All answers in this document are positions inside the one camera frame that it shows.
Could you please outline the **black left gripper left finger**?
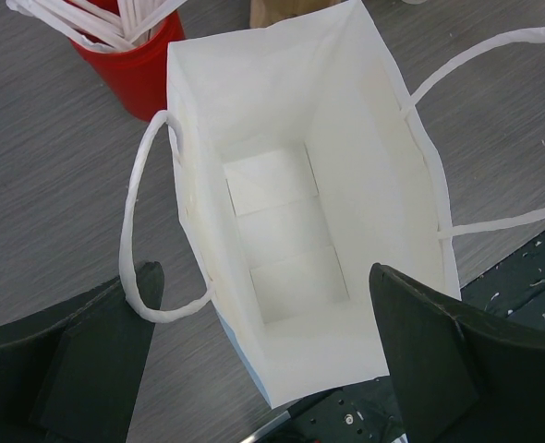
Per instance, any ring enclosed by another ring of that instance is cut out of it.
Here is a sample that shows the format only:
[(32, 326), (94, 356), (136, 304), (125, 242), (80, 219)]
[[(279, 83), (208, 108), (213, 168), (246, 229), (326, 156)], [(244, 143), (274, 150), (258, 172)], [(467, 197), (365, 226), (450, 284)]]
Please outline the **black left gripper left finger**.
[(154, 324), (119, 278), (0, 326), (0, 442), (124, 442)]

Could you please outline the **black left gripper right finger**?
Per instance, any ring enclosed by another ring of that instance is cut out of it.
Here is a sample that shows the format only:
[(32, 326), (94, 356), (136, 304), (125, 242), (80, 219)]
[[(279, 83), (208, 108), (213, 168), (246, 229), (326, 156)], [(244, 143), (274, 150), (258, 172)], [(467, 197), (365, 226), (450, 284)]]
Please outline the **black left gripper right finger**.
[(387, 265), (369, 291), (410, 442), (545, 442), (545, 331)]

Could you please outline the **light blue paper bag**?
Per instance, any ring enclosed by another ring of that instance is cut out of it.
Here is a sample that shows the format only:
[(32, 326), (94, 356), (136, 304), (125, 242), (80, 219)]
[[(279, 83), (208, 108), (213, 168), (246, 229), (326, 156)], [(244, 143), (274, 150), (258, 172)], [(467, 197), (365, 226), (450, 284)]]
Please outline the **light blue paper bag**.
[[(545, 28), (480, 42), (409, 91), (359, 1), (171, 42), (167, 105), (139, 144), (120, 238), (131, 308), (170, 323), (213, 305), (272, 407), (386, 375), (374, 263), (458, 298), (454, 237), (545, 219), (544, 207), (453, 225), (441, 157), (416, 109), (455, 69), (512, 43), (545, 43)], [(142, 301), (133, 263), (139, 183), (162, 126), (179, 221), (206, 285), (169, 311)]]

